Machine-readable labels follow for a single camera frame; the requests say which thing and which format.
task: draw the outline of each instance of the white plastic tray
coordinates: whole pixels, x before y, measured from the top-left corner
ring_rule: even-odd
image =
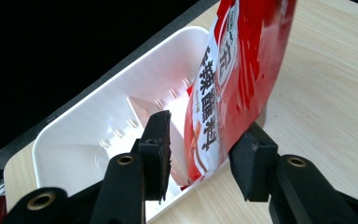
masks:
[[[109,159],[129,152],[149,116],[162,109],[172,112],[172,175],[185,185],[186,89],[198,73],[207,35],[200,27],[179,30],[51,122],[34,143],[37,186],[71,196],[101,181]],[[166,202],[146,202],[146,220],[185,193],[171,177]]]

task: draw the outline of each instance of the red plastic bag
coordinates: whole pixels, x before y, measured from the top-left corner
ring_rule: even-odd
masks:
[[[189,183],[216,170],[277,79],[296,0],[222,0],[186,111]]]

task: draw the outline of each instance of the black background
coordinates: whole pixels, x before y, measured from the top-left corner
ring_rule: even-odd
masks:
[[[0,149],[197,1],[0,1]]]

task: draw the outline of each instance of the light wood surface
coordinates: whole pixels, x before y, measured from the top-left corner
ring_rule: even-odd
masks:
[[[218,4],[189,25],[209,29]],[[358,5],[298,0],[265,131],[279,152],[312,161],[334,188],[358,199]],[[31,143],[5,169],[7,208],[36,189]],[[271,223],[267,203],[246,203],[229,167],[152,223]]]

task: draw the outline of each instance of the wooden table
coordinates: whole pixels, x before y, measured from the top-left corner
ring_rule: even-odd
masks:
[[[209,29],[218,5],[189,25]],[[279,152],[312,161],[334,188],[358,199],[358,5],[298,0],[265,131]],[[36,189],[32,146],[5,169],[7,208]],[[270,223],[267,203],[246,203],[229,167],[220,169],[153,223]]]

